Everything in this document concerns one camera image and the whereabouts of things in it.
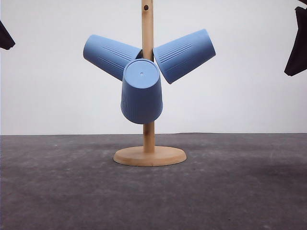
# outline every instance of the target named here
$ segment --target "black object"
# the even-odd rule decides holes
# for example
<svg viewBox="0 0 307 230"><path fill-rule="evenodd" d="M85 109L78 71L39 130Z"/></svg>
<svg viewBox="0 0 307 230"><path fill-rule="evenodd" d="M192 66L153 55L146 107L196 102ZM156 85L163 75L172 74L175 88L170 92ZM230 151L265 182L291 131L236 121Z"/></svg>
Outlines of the black object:
<svg viewBox="0 0 307 230"><path fill-rule="evenodd" d="M297 7L296 18L298 31L295 43L284 72L294 76L307 69L307 9Z"/></svg>
<svg viewBox="0 0 307 230"><path fill-rule="evenodd" d="M3 49L10 49L15 45L14 40L10 36L9 32L5 29L4 25L0 21L0 47Z"/></svg>

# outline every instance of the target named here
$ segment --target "dark fabric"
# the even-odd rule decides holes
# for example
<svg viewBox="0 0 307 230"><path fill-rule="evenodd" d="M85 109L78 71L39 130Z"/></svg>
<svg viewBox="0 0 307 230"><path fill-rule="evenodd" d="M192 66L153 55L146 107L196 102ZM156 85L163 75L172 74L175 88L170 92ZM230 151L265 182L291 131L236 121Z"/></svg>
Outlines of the dark fabric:
<svg viewBox="0 0 307 230"><path fill-rule="evenodd" d="M307 10L297 7L296 18L298 31L295 43L284 72L294 76L307 69Z"/></svg>
<svg viewBox="0 0 307 230"><path fill-rule="evenodd" d="M10 36L9 32L5 29L4 25L0 21L0 47L3 49L10 49L15 45L14 40Z"/></svg>
<svg viewBox="0 0 307 230"><path fill-rule="evenodd" d="M2 137L2 229L307 229L307 134L162 134L156 143L188 159L112 161L141 135Z"/></svg>

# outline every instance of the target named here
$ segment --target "upside-down cup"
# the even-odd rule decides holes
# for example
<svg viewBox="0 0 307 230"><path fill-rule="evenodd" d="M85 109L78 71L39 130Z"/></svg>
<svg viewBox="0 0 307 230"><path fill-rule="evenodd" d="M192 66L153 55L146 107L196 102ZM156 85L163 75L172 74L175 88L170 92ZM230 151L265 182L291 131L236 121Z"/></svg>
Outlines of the upside-down cup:
<svg viewBox="0 0 307 230"><path fill-rule="evenodd" d="M109 38L91 35L85 43L83 57L113 77L122 80L125 66L141 58L141 49Z"/></svg>
<svg viewBox="0 0 307 230"><path fill-rule="evenodd" d="M160 71L147 59L130 62L124 69L121 93L123 115L136 124L156 120L163 109Z"/></svg>
<svg viewBox="0 0 307 230"><path fill-rule="evenodd" d="M215 56L205 29L153 49L154 58L171 84Z"/></svg>

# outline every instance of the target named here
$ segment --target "blue cup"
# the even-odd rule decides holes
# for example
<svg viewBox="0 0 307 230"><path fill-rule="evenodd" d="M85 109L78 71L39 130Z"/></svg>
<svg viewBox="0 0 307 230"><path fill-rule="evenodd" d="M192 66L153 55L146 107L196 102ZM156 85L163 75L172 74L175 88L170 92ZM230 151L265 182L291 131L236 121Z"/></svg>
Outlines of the blue cup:
<svg viewBox="0 0 307 230"><path fill-rule="evenodd" d="M204 29L153 50L154 58L169 84L215 56L212 42Z"/></svg>
<svg viewBox="0 0 307 230"><path fill-rule="evenodd" d="M160 71L147 59L130 62L124 69L121 92L123 115L136 124L156 120L163 109Z"/></svg>
<svg viewBox="0 0 307 230"><path fill-rule="evenodd" d="M136 58L141 58L141 49L92 35L85 43L83 57L119 80L123 78L125 66Z"/></svg>

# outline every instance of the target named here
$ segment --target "ribbed cup texture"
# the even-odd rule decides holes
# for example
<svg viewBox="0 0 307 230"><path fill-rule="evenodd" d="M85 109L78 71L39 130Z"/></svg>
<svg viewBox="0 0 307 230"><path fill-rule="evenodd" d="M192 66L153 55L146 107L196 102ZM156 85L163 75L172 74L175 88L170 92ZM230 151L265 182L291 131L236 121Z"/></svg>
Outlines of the ribbed cup texture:
<svg viewBox="0 0 307 230"><path fill-rule="evenodd" d="M166 81L171 84L215 56L206 30L200 30L153 49Z"/></svg>
<svg viewBox="0 0 307 230"><path fill-rule="evenodd" d="M157 76L155 79L158 80L147 88L140 88L138 85L129 84L125 78L126 74L129 73L124 71L120 107L123 115L131 122L147 124L156 120L162 112L161 79L158 67L156 68Z"/></svg>
<svg viewBox="0 0 307 230"><path fill-rule="evenodd" d="M122 80L125 66L132 60L140 58L141 49L92 35L86 41L83 56L105 72Z"/></svg>

